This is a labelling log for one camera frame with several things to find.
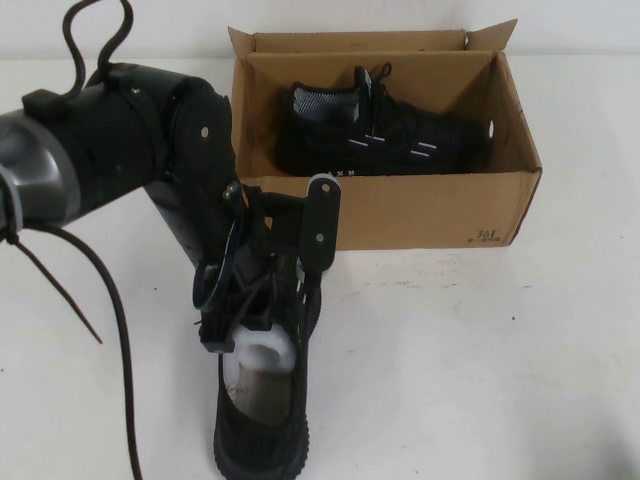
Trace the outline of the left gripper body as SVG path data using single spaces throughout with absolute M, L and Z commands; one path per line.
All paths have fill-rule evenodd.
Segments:
M 305 200 L 230 185 L 220 206 L 230 221 L 218 256 L 218 309 L 234 316 L 233 326 L 299 326 L 306 313 L 304 272 L 299 301 L 276 301 L 275 257 L 299 259 Z

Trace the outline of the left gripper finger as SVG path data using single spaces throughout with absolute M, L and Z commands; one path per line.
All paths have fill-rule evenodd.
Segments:
M 223 309 L 200 312 L 199 337 L 205 349 L 215 354 L 231 353 L 235 348 L 232 338 L 234 316 Z
M 275 257 L 274 298 L 276 301 L 299 301 L 301 298 L 301 274 L 299 259 L 293 254 L 281 254 Z

